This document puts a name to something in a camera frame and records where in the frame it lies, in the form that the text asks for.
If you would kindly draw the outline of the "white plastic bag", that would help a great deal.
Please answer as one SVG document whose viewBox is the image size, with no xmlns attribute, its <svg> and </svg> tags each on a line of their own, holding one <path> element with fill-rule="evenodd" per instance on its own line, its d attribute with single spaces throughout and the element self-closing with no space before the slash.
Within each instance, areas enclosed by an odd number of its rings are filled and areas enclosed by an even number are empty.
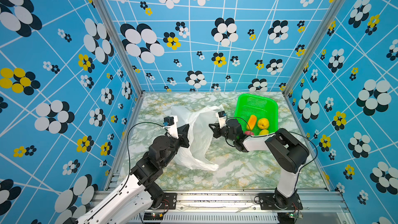
<svg viewBox="0 0 398 224">
<path fill-rule="evenodd" d="M 191 170 L 216 171 L 219 166 L 205 158 L 211 141 L 213 131 L 210 124 L 218 122 L 217 114 L 224 110 L 222 105 L 206 106 L 203 109 L 191 112 L 183 106 L 173 106 L 171 113 L 177 116 L 177 126 L 189 125 L 189 148 L 180 148 L 173 161 Z"/>
</svg>

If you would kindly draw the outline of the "pink red dragon fruit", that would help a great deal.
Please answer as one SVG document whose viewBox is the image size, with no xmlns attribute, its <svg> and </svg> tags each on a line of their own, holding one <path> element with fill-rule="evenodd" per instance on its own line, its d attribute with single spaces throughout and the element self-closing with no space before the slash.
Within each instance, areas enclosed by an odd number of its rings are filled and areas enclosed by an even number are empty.
<svg viewBox="0 0 398 224">
<path fill-rule="evenodd" d="M 251 131 L 245 131 L 245 135 L 247 136 L 254 136 L 254 133 Z"/>
</svg>

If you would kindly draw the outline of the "orange papaya slice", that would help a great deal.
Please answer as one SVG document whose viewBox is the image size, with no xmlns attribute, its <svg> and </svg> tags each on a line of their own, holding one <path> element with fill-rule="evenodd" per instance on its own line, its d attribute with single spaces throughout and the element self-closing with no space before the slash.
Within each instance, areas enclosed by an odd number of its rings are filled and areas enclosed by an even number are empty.
<svg viewBox="0 0 398 224">
<path fill-rule="evenodd" d="M 246 129 L 247 131 L 253 131 L 257 124 L 257 117 L 255 115 L 251 115 L 247 120 Z"/>
</svg>

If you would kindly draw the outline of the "orange yellow mango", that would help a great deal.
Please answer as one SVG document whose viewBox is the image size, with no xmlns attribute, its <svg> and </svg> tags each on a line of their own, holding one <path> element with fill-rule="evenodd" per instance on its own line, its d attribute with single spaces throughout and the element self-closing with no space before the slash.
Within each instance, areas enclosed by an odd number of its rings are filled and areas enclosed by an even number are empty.
<svg viewBox="0 0 398 224">
<path fill-rule="evenodd" d="M 265 136 L 269 134 L 269 130 L 263 129 L 259 132 L 258 136 Z"/>
</svg>

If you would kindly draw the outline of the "yellow lemon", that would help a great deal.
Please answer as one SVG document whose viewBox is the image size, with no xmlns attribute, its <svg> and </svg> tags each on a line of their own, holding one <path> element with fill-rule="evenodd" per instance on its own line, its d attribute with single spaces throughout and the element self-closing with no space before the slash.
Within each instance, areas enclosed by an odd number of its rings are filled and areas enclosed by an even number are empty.
<svg viewBox="0 0 398 224">
<path fill-rule="evenodd" d="M 269 120 L 267 118 L 261 118 L 257 121 L 257 126 L 258 128 L 260 128 L 261 130 L 265 130 L 268 129 L 270 124 L 269 124 Z"/>
</svg>

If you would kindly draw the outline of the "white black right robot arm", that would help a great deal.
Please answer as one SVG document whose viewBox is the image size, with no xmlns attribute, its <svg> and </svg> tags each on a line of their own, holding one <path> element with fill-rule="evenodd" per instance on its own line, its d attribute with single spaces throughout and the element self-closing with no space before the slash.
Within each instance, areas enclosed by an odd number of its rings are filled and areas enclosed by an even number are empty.
<svg viewBox="0 0 398 224">
<path fill-rule="evenodd" d="M 214 138 L 223 137 L 232 141 L 232 146 L 240 152 L 269 151 L 281 167 L 274 198 L 279 208 L 285 208 L 292 201 L 296 194 L 299 172 L 310 155 L 308 148 L 295 137 L 295 133 L 280 128 L 272 134 L 247 135 L 235 118 L 227 119 L 224 124 L 213 123 L 208 126 Z"/>
</svg>

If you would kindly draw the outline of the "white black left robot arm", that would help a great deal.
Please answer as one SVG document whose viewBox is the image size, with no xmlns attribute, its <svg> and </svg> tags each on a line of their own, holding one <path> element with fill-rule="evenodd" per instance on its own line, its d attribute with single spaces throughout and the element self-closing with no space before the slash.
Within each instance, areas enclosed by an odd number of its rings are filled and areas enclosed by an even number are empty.
<svg viewBox="0 0 398 224">
<path fill-rule="evenodd" d="M 179 148 L 189 147 L 190 125 L 166 127 L 129 174 L 104 200 L 81 217 L 69 217 L 62 224 L 125 224 L 140 213 L 161 205 L 164 192 L 155 183 Z"/>
</svg>

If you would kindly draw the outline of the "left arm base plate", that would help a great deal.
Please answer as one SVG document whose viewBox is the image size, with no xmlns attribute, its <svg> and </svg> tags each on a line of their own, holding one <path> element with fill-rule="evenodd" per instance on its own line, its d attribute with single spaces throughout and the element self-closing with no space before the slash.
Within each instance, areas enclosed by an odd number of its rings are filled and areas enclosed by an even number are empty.
<svg viewBox="0 0 398 224">
<path fill-rule="evenodd" d="M 152 196 L 147 191 L 143 191 L 137 195 L 135 202 L 136 206 L 145 206 L 145 210 L 163 209 L 166 211 L 176 209 L 177 193 L 166 192 L 153 200 Z"/>
</svg>

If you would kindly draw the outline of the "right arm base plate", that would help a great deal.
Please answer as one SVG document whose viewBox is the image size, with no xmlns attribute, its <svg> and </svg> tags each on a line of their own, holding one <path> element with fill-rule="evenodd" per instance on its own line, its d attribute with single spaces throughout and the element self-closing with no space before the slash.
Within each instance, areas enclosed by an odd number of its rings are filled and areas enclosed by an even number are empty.
<svg viewBox="0 0 398 224">
<path fill-rule="evenodd" d="M 255 196 L 254 201 L 262 210 L 301 211 L 303 209 L 302 201 L 296 192 L 289 198 L 279 193 L 261 193 Z"/>
</svg>

